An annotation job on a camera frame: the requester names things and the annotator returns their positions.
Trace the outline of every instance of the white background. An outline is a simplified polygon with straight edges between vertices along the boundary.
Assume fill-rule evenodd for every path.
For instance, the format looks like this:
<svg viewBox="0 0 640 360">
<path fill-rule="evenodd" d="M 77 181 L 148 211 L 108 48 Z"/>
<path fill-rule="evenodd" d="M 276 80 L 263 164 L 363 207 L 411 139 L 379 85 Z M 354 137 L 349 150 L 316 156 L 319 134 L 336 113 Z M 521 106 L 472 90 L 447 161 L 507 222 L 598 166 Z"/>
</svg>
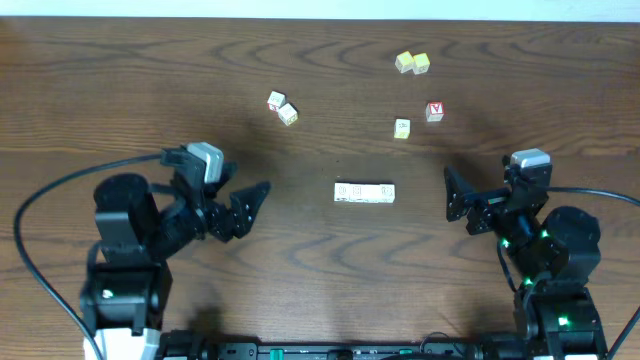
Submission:
<svg viewBox="0 0 640 360">
<path fill-rule="evenodd" d="M 640 0 L 0 0 L 0 15 L 640 22 Z"/>
</svg>

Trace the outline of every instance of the wooden table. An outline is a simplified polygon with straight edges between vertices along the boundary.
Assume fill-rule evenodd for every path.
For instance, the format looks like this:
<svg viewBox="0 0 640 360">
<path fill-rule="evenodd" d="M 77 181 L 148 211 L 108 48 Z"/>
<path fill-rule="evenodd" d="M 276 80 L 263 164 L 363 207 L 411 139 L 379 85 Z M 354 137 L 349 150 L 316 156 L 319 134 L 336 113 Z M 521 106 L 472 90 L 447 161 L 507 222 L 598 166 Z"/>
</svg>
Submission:
<svg viewBox="0 0 640 360">
<path fill-rule="evenodd" d="M 639 39 L 624 24 L 1 20 L 0 357 L 82 356 L 75 325 L 17 256 L 19 203 L 68 172 L 200 140 L 239 165 L 222 199 L 262 180 L 273 190 L 249 236 L 170 260 L 165 330 L 266 342 L 513 330 L 495 238 L 446 222 L 443 167 L 488 190 L 502 184 L 503 154 L 539 147 L 554 184 L 637 196 Z M 426 75 L 398 73 L 405 50 L 428 52 Z M 274 89 L 300 110 L 290 127 L 267 110 Z M 429 100 L 444 102 L 441 123 L 425 122 Z M 412 119 L 408 140 L 393 138 L 396 117 Z M 27 248 L 76 307 L 98 239 L 92 191 L 107 175 L 56 190 L 25 218 Z M 334 203 L 343 180 L 393 182 L 396 201 Z M 640 302 L 640 211 L 553 194 L 542 218 L 563 204 L 600 219 L 589 288 L 611 345 Z M 640 330 L 620 355 L 640 356 Z"/>
</svg>

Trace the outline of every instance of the yellow cube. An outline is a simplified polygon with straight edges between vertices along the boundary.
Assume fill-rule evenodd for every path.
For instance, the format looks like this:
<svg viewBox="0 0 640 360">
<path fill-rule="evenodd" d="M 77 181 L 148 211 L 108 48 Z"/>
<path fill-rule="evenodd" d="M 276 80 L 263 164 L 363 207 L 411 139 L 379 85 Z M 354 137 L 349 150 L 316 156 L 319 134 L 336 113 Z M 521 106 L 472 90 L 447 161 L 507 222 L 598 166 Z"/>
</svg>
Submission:
<svg viewBox="0 0 640 360">
<path fill-rule="evenodd" d="M 429 65 L 431 62 L 429 61 L 429 57 L 426 53 L 418 54 L 413 57 L 413 72 L 418 74 L 424 74 L 429 70 Z"/>
<path fill-rule="evenodd" d="M 396 129 L 393 137 L 396 139 L 407 139 L 411 132 L 411 120 L 396 119 Z"/>
<path fill-rule="evenodd" d="M 405 73 L 413 69 L 413 56 L 411 56 L 411 53 L 405 51 L 398 55 L 396 57 L 396 67 L 401 73 Z"/>
</svg>

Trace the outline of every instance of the white wall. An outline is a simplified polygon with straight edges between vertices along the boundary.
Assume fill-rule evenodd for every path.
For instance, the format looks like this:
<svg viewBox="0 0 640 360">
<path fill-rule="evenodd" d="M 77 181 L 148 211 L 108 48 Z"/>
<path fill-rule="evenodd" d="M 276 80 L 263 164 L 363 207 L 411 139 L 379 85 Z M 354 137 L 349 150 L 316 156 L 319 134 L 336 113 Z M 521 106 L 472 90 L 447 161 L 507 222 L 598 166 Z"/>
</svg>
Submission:
<svg viewBox="0 0 640 360">
<path fill-rule="evenodd" d="M 0 0 L 0 15 L 640 22 L 640 0 Z"/>
</svg>

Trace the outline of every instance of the wooden tabletop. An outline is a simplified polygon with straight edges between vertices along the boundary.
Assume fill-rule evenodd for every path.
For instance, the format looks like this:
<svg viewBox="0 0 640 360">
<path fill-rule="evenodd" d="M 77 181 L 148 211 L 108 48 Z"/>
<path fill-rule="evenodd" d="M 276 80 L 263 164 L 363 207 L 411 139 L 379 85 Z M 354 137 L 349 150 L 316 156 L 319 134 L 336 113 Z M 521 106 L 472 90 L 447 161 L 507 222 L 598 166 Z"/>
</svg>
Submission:
<svg viewBox="0 0 640 360">
<path fill-rule="evenodd" d="M 638 196 L 639 39 L 625 24 L 0 20 L 0 358 L 82 356 L 17 256 L 20 202 L 71 171 L 193 141 L 238 163 L 221 199 L 263 180 L 273 190 L 247 237 L 169 261 L 165 330 L 265 342 L 513 330 L 495 237 L 447 223 L 443 167 L 498 188 L 501 156 L 538 147 L 553 184 Z M 398 73 L 405 50 L 426 51 L 429 72 Z M 272 90 L 300 111 L 290 127 L 267 109 Z M 427 101 L 444 103 L 442 122 L 426 123 Z M 396 117 L 412 120 L 408 140 L 393 138 Z M 34 261 L 76 308 L 98 240 L 92 192 L 108 174 L 46 195 L 24 220 Z M 336 181 L 392 182 L 395 203 L 334 203 Z M 640 302 L 640 211 L 552 194 L 540 219 L 564 204 L 600 219 L 589 289 L 610 346 Z M 640 329 L 619 358 L 638 357 Z"/>
</svg>

